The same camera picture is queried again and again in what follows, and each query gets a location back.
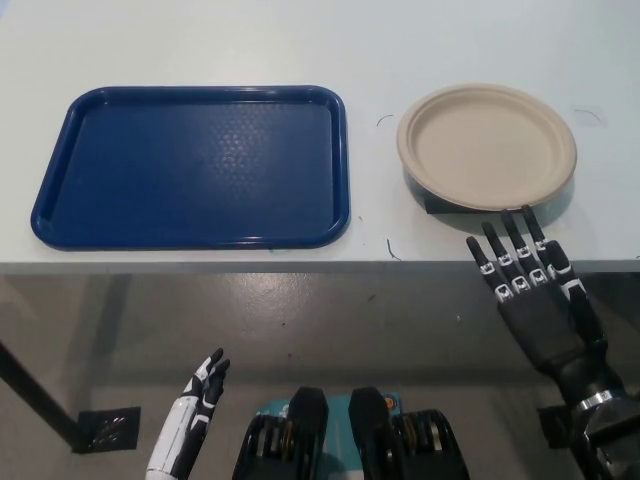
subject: concrete floor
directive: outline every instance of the concrete floor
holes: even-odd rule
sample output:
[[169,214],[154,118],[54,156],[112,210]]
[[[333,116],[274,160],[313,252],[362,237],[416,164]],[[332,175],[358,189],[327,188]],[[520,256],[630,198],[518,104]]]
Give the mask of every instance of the concrete floor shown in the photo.
[[[440,408],[473,479],[580,478],[537,424],[535,408],[557,402],[555,389],[529,367],[471,268],[0,277],[0,338],[68,411],[142,406],[136,451],[73,455],[0,382],[0,478],[144,478],[171,403],[218,346],[232,367],[192,479],[229,479],[256,408],[309,383],[329,394],[373,384],[398,391],[406,411]],[[637,384],[640,281],[588,285],[611,361]]]

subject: beige plate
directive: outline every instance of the beige plate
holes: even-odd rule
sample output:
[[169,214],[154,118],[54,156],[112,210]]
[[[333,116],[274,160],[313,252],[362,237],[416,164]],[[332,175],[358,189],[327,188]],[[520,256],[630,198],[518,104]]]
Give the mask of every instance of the beige plate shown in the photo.
[[419,184],[480,210],[543,202],[576,167],[562,118],[526,93],[495,85],[461,85],[423,98],[402,118],[397,140]]

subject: table top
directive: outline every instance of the table top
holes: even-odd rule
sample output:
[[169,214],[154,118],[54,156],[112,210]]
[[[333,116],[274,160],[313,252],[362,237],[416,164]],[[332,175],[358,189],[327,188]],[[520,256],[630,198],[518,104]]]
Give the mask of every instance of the table top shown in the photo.
[[[0,273],[340,271],[468,262],[484,215],[427,215],[395,134],[409,106],[489,82],[553,107],[578,146],[537,213],[582,270],[640,270],[635,0],[13,0],[0,17]],[[109,85],[315,84],[347,108],[351,220],[297,251],[61,252],[29,217],[65,113]]]

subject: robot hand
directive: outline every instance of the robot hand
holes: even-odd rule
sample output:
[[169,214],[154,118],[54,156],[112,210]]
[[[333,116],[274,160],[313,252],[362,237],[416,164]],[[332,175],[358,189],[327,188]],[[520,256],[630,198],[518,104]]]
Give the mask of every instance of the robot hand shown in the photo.
[[207,436],[229,368],[222,349],[207,358],[173,403],[147,466],[146,480],[186,480]]
[[467,245],[514,338],[533,366],[558,385],[566,404],[561,410],[567,412],[567,444],[585,477],[640,479],[640,403],[607,364],[604,332],[562,248],[545,238],[530,207],[523,212],[541,265],[508,212],[502,221],[520,268],[489,223],[483,230],[497,268],[475,238]]
[[607,340],[582,282],[558,242],[545,238],[531,208],[523,210],[540,263],[506,211],[502,220],[522,270],[490,223],[482,226],[498,259],[497,267],[475,238],[467,238],[498,299],[500,314],[533,366],[556,382],[571,408],[594,395],[623,391],[622,382],[606,362]]

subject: blue tray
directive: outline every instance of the blue tray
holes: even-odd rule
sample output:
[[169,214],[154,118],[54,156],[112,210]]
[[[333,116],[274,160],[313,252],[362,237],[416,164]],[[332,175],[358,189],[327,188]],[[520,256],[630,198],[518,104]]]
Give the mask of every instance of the blue tray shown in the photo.
[[317,247],[349,218],[346,136],[340,97],[315,86],[93,90],[31,226],[71,250]]

